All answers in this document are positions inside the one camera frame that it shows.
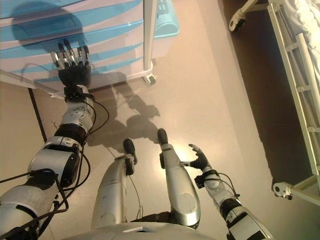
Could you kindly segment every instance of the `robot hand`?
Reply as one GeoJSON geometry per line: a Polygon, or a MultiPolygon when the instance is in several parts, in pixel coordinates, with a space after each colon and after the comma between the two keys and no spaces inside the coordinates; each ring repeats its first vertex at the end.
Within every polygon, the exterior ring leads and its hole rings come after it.
{"type": "Polygon", "coordinates": [[[61,82],[66,87],[82,85],[88,87],[91,81],[90,55],[87,46],[78,47],[78,63],[75,59],[75,53],[68,40],[63,41],[67,51],[62,43],[58,44],[59,53],[51,51],[51,57],[58,69],[58,75],[61,82]]]}
{"type": "Polygon", "coordinates": [[[195,161],[192,161],[190,163],[190,167],[193,167],[195,169],[204,170],[206,167],[210,167],[209,161],[204,154],[204,152],[196,145],[189,144],[189,146],[192,148],[194,152],[196,152],[196,156],[198,157],[195,161]]]}

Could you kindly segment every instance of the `bed wheel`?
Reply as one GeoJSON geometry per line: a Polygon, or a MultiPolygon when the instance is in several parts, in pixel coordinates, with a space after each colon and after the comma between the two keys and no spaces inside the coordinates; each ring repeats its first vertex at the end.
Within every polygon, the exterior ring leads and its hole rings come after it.
{"type": "Polygon", "coordinates": [[[246,16],[242,13],[241,9],[236,11],[236,13],[232,16],[229,23],[230,32],[236,32],[242,25],[246,22],[246,16]]]}

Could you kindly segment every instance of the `drawer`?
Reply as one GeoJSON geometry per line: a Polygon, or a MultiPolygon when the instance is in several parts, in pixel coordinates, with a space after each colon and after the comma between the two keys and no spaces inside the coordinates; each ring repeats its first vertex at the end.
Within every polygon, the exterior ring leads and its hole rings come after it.
{"type": "Polygon", "coordinates": [[[112,6],[132,0],[41,0],[28,3],[26,0],[0,0],[1,26],[47,18],[63,12],[78,12],[88,9],[112,6]]]}
{"type": "Polygon", "coordinates": [[[41,18],[0,28],[1,49],[42,42],[137,22],[143,18],[143,1],[99,7],[41,18]]]}
{"type": "MultiPolygon", "coordinates": [[[[123,82],[127,80],[127,76],[133,73],[140,73],[143,70],[143,57],[130,59],[113,65],[102,66],[92,71],[91,84],[89,88],[96,89],[106,85],[123,82]]],[[[64,89],[64,85],[57,76],[47,79],[39,79],[35,82],[58,91],[62,91],[64,89]]]]}
{"type": "Polygon", "coordinates": [[[67,39],[73,49],[87,45],[91,54],[120,49],[144,41],[143,21],[109,27],[83,34],[55,38],[0,50],[0,68],[12,72],[52,62],[50,51],[58,52],[58,43],[67,39]]]}
{"type": "MultiPolygon", "coordinates": [[[[140,58],[143,55],[144,48],[142,43],[112,51],[92,54],[90,56],[92,65],[91,72],[100,74],[103,70],[101,67],[116,65],[132,59],[140,58]]],[[[12,71],[12,73],[29,80],[47,79],[58,76],[57,67],[53,63],[20,69],[12,71]]]]}

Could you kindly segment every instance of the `hospital bed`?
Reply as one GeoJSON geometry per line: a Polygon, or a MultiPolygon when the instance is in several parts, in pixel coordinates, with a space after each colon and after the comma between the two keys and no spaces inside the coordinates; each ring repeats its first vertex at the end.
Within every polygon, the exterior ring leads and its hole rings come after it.
{"type": "Polygon", "coordinates": [[[292,185],[276,182],[278,197],[300,197],[320,206],[320,0],[248,0],[229,22],[231,32],[246,21],[246,13],[267,10],[276,36],[298,114],[312,176],[292,185]],[[317,193],[309,188],[317,185],[317,193]]]}

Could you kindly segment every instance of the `robot finger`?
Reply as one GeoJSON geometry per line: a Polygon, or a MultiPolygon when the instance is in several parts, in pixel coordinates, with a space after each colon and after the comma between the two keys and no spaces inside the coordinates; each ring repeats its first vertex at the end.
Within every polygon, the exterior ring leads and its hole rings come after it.
{"type": "Polygon", "coordinates": [[[55,52],[55,51],[51,51],[50,52],[50,55],[51,55],[51,58],[52,58],[52,61],[53,63],[55,64],[56,68],[58,70],[63,70],[65,69],[65,65],[62,64],[62,62],[60,61],[60,58],[58,56],[58,54],[55,52]]]}
{"type": "Polygon", "coordinates": [[[71,63],[72,66],[76,66],[77,64],[76,64],[76,59],[75,59],[75,52],[71,48],[69,41],[67,39],[64,39],[63,43],[67,49],[66,57],[67,57],[69,63],[71,63]]]}
{"type": "Polygon", "coordinates": [[[69,68],[70,64],[68,63],[68,60],[67,60],[67,57],[66,57],[66,51],[65,51],[64,45],[62,43],[59,43],[58,47],[59,47],[59,50],[60,50],[60,53],[58,54],[59,58],[63,62],[64,67],[65,68],[69,68]]]}
{"type": "Polygon", "coordinates": [[[90,67],[90,53],[87,45],[83,47],[84,49],[84,65],[90,67]]]}
{"type": "Polygon", "coordinates": [[[82,47],[78,47],[77,49],[78,52],[78,66],[83,67],[84,66],[84,53],[82,47]]]}
{"type": "Polygon", "coordinates": [[[195,151],[197,154],[202,154],[203,153],[202,150],[198,146],[196,146],[194,144],[189,144],[189,147],[191,147],[192,150],[195,151]]]}

